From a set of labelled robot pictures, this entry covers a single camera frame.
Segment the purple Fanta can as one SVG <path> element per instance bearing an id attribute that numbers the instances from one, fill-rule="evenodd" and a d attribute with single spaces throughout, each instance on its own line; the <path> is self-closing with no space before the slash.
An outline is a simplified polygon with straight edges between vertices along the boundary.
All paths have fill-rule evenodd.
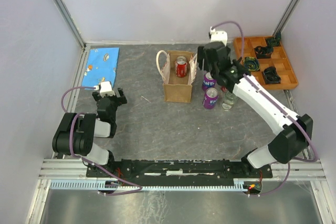
<path id="1" fill-rule="evenodd" d="M 202 90 L 206 91 L 209 88 L 214 88 L 216 84 L 216 80 L 212 78 L 211 73 L 207 72 L 204 74 Z"/>
<path id="2" fill-rule="evenodd" d="M 218 99 L 218 91 L 215 88 L 208 88 L 204 93 L 203 107 L 213 109 Z"/>

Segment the brown canvas tote bag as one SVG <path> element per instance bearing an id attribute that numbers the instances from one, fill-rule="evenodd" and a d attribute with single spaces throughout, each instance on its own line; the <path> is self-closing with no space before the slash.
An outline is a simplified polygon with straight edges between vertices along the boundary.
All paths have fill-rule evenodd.
<path id="1" fill-rule="evenodd" d="M 178 57 L 186 59 L 186 75 L 176 75 Z M 197 73 L 197 54 L 189 51 L 160 50 L 156 54 L 156 67 L 163 80 L 165 102 L 190 103 L 192 87 Z"/>

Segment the clear green glass bottle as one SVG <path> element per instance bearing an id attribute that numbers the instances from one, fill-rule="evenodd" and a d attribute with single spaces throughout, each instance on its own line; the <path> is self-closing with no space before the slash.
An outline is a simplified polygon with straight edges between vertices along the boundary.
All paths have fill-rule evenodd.
<path id="1" fill-rule="evenodd" d="M 222 108 L 225 111 L 229 111 L 233 108 L 233 106 L 236 104 L 238 100 L 238 97 L 234 95 L 233 93 L 226 91 L 223 93 L 222 98 Z"/>

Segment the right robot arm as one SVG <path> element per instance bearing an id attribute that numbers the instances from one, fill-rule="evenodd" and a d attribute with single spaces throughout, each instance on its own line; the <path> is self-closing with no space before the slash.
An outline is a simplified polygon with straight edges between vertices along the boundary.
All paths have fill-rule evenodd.
<path id="1" fill-rule="evenodd" d="M 241 172 L 254 177 L 260 168 L 271 164 L 287 164 L 311 144 L 312 118 L 296 112 L 267 92 L 239 60 L 231 60 L 229 48 L 221 41 L 210 42 L 197 49 L 197 63 L 211 74 L 217 84 L 245 101 L 268 124 L 275 138 L 267 145 L 247 154 Z"/>

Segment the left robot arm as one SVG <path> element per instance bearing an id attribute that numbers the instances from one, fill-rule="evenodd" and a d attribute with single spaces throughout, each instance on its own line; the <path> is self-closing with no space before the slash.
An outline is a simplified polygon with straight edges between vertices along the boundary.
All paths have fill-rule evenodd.
<path id="1" fill-rule="evenodd" d="M 100 94 L 94 91 L 92 96 L 97 104 L 97 113 L 66 112 L 53 137 L 52 148 L 57 154 L 79 156 L 88 163 L 98 164 L 98 171 L 105 177 L 116 171 L 113 153 L 93 142 L 95 138 L 113 138 L 117 130 L 116 113 L 118 107 L 127 104 L 123 89 Z"/>

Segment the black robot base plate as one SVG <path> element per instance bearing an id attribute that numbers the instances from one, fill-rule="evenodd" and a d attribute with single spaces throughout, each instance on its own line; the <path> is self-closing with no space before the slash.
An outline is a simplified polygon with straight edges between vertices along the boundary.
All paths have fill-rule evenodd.
<path id="1" fill-rule="evenodd" d="M 114 161 L 112 173 L 127 182 L 142 187 L 173 187 L 173 186 L 232 186 L 234 179 L 272 178 L 270 165 L 253 168 L 246 162 L 229 161 L 227 159 L 213 160 L 172 160 L 151 161 L 144 159 L 123 159 Z"/>

